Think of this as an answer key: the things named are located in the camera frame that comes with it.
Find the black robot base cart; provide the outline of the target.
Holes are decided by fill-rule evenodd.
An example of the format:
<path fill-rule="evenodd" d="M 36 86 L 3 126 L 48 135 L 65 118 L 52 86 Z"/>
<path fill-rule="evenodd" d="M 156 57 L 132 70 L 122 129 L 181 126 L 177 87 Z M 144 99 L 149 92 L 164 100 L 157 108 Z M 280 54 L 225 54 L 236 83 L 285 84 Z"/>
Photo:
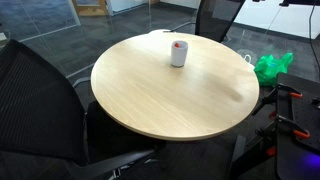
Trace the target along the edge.
<path fill-rule="evenodd" d="M 319 84 L 280 73 L 261 104 L 275 106 L 268 115 L 270 123 L 250 141 L 237 139 L 229 180 L 271 158 L 280 180 L 320 180 Z"/>

